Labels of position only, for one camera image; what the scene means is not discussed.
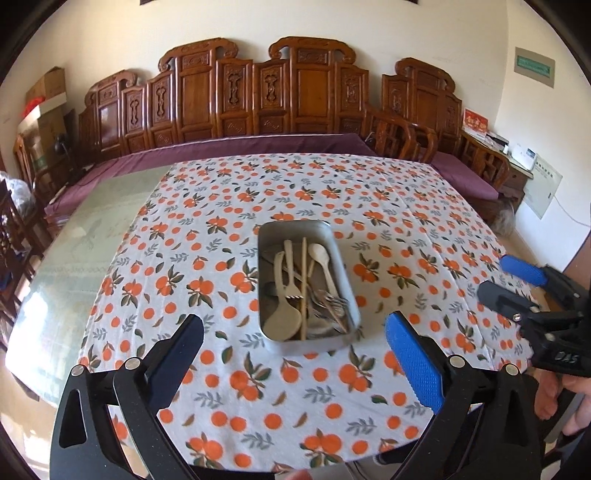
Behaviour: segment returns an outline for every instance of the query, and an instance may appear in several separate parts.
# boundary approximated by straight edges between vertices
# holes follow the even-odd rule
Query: metal tray
[[[276,246],[276,250],[278,251],[282,249],[283,240],[291,240],[294,243],[294,263],[299,265],[301,240],[304,237],[307,238],[309,245],[317,243],[326,248],[330,256],[329,268],[333,274],[336,288],[341,298],[349,302],[349,314],[352,325],[350,325],[349,333],[329,338],[288,340],[286,342],[277,342],[268,338],[262,332],[262,325],[265,324],[265,321],[274,312],[277,307],[277,301],[262,292],[262,286],[267,281],[273,280],[273,267],[259,256],[259,328],[265,340],[266,349],[279,355],[304,355],[310,352],[327,352],[347,347],[354,340],[356,331],[361,324],[361,316],[357,303],[355,302],[351,284],[347,278],[339,247],[336,244],[332,229],[328,223],[321,220],[292,220],[265,223],[261,226],[258,234],[259,255],[273,246]],[[315,274],[321,272],[322,269],[316,265]]]

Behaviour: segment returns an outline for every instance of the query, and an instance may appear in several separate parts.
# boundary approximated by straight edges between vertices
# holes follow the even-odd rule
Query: metal fork
[[[288,299],[300,299],[302,298],[301,291],[294,282],[294,252],[291,240],[285,240],[283,242],[283,248],[285,250],[285,258],[287,260],[287,276],[288,284],[285,287],[285,296]]]

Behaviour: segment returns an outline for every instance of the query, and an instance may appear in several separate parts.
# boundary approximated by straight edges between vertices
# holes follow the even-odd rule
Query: table
[[[280,357],[258,326],[258,228],[320,218],[333,227],[362,327],[350,348]],[[509,320],[476,299],[503,250],[430,166],[353,155],[246,155],[179,163],[132,223],[92,307],[79,362],[118,368],[188,313],[203,347],[158,418],[195,465],[280,472],[359,459],[417,438],[418,403],[385,341],[400,309],[419,334],[474,366],[525,369]],[[117,409],[119,438],[129,444]]]
[[[58,405],[105,271],[129,224],[168,168],[98,185],[47,250],[6,355],[8,369],[46,402]]]

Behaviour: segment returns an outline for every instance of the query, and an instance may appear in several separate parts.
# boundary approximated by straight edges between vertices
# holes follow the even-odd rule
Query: hand
[[[591,378],[573,377],[564,375],[562,382],[555,373],[540,370],[536,375],[540,386],[535,394],[535,414],[542,420],[548,420],[558,410],[557,398],[562,387],[575,392],[584,393],[585,398],[579,409],[569,418],[564,425],[562,433],[574,435],[579,430],[586,428],[591,423]]]

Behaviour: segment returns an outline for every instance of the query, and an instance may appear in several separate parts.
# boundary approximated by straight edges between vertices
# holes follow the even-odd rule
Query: chopstick
[[[304,237],[301,241],[301,272],[302,272],[302,281],[301,281],[301,301],[300,301],[300,313],[301,313],[301,329],[300,329],[300,340],[306,339],[307,334],[307,315],[306,315],[306,306],[307,306],[307,290],[308,290],[308,276],[306,275],[306,261],[308,258],[308,245],[306,237]]]

